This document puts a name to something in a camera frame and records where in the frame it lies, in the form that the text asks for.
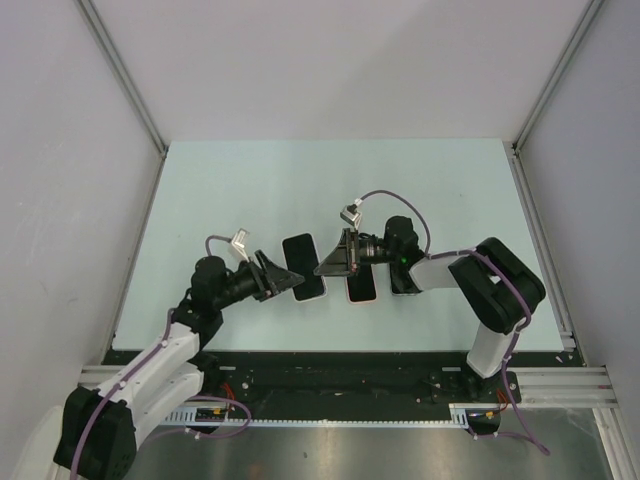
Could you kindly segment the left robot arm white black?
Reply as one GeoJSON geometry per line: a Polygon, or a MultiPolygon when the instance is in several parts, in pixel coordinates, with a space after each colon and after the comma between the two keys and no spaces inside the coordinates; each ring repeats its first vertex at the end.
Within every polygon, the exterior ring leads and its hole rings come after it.
{"type": "Polygon", "coordinates": [[[54,463],[73,479],[124,478],[144,442],[174,409],[219,392],[220,374],[200,363],[203,348],[223,324],[223,309],[249,297],[269,300],[303,281],[262,251],[236,270],[218,256],[200,259],[155,342],[110,379],[92,389],[79,386],[68,396],[54,463]]]}

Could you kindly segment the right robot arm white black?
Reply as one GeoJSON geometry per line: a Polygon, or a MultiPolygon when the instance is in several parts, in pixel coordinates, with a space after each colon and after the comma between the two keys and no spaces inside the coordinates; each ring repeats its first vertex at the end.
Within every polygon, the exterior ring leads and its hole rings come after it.
{"type": "Polygon", "coordinates": [[[388,219],[382,237],[345,228],[314,274],[349,278],[379,264],[389,266],[396,295],[453,288],[462,292],[480,325],[467,353],[470,370],[461,376],[461,388],[473,401],[486,400],[496,391],[495,375],[506,369],[520,332],[546,297],[543,282],[495,237],[473,249],[429,255],[405,216],[388,219]]]}

